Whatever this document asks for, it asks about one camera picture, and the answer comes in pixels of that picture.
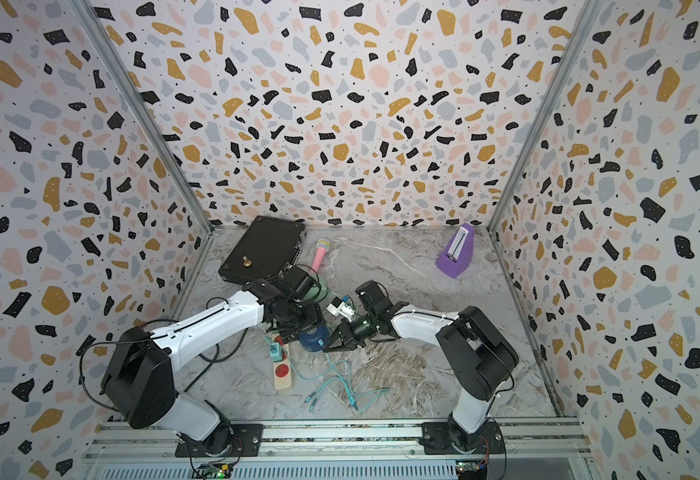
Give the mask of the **teal USB charger plug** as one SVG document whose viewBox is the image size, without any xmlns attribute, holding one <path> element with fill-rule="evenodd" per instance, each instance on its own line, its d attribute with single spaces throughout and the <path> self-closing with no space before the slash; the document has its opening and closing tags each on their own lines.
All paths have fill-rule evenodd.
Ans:
<svg viewBox="0 0 700 480">
<path fill-rule="evenodd" d="M 286 353 L 280 343 L 273 343 L 270 345 L 270 357 L 274 363 L 279 363 L 285 360 Z"/>
</svg>

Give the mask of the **beige red power strip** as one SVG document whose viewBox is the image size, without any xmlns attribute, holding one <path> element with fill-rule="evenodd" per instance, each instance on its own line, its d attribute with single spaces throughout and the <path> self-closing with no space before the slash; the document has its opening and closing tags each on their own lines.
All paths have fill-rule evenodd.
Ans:
<svg viewBox="0 0 700 480">
<path fill-rule="evenodd" d="M 273 343 L 280 343 L 286 353 L 286 358 L 284 361 L 279 362 L 279 363 L 274 363 L 273 366 L 273 373 L 274 373 L 274 388 L 276 391 L 286 391 L 289 390 L 293 387 L 294 381 L 293 381 L 293 373 L 292 373 L 292 367 L 289 363 L 289 348 L 285 344 L 284 340 L 282 339 L 281 336 L 276 336 L 273 339 L 269 339 L 269 353 L 270 353 L 270 345 Z"/>
</svg>

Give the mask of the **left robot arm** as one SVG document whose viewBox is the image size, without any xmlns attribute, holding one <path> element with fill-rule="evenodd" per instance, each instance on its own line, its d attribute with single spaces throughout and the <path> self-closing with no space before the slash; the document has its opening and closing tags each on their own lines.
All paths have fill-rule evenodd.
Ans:
<svg viewBox="0 0 700 480">
<path fill-rule="evenodd" d="M 320 305 L 308 297 L 316 283 L 293 267 L 272 280 L 253 280 L 188 319 L 151 332 L 127 330 L 102 379 L 104 394 L 134 429 L 173 430 L 199 456 L 227 453 L 234 435 L 230 421 L 210 402 L 177 389 L 176 373 L 228 337 L 261 324 L 286 343 L 297 340 L 324 320 Z"/>
</svg>

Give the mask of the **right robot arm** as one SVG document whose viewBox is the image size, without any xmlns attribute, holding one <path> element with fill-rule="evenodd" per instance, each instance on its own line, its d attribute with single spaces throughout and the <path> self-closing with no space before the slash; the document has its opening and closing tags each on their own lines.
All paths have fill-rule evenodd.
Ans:
<svg viewBox="0 0 700 480">
<path fill-rule="evenodd" d="M 500 386 L 514 381 L 519 356 L 486 314 L 475 306 L 443 313 L 407 302 L 394 303 L 386 288 L 374 280 L 358 287 L 356 295 L 365 315 L 352 321 L 342 320 L 323 351 L 363 348 L 378 334 L 385 335 L 388 341 L 418 340 L 440 347 L 461 392 L 448 417 L 448 442 L 430 440 L 426 444 L 436 449 L 451 447 L 465 454 L 489 446 L 483 431 L 490 409 L 502 391 Z"/>
</svg>

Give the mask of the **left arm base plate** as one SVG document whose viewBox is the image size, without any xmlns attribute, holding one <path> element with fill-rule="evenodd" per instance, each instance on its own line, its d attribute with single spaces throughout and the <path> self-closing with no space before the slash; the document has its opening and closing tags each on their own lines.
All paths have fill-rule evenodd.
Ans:
<svg viewBox="0 0 700 480">
<path fill-rule="evenodd" d="M 263 432 L 264 425 L 260 423 L 234 423 L 222 424 L 202 441 L 181 434 L 175 456 L 202 460 L 256 457 Z"/>
</svg>

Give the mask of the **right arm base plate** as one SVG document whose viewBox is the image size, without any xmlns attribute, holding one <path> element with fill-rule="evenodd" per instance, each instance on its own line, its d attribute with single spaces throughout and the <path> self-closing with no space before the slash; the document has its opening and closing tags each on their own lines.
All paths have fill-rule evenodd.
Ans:
<svg viewBox="0 0 700 480">
<path fill-rule="evenodd" d="M 463 431 L 452 419 L 425 422 L 421 426 L 419 444 L 427 455 L 486 455 L 506 452 L 504 436 L 499 425 L 487 420 L 472 434 Z"/>
</svg>

